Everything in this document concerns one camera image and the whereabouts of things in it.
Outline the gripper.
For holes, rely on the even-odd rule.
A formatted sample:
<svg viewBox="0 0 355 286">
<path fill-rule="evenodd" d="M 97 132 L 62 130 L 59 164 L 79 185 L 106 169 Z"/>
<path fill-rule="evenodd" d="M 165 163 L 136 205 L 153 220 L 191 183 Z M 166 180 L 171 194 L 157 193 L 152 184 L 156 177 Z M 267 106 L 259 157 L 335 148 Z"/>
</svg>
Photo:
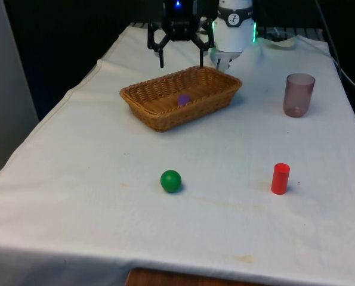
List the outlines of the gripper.
<svg viewBox="0 0 355 286">
<path fill-rule="evenodd" d="M 156 43 L 155 32 L 160 27 L 165 36 Z M 198 36 L 200 28 L 208 35 L 207 42 L 203 42 Z M 148 23 L 147 47 L 158 55 L 160 68 L 164 68 L 163 49 L 169 41 L 192 41 L 199 48 L 200 67 L 203 67 L 204 53 L 214 47 L 214 33 L 211 19 L 199 20 L 197 1 L 164 0 L 162 21 Z"/>
</svg>

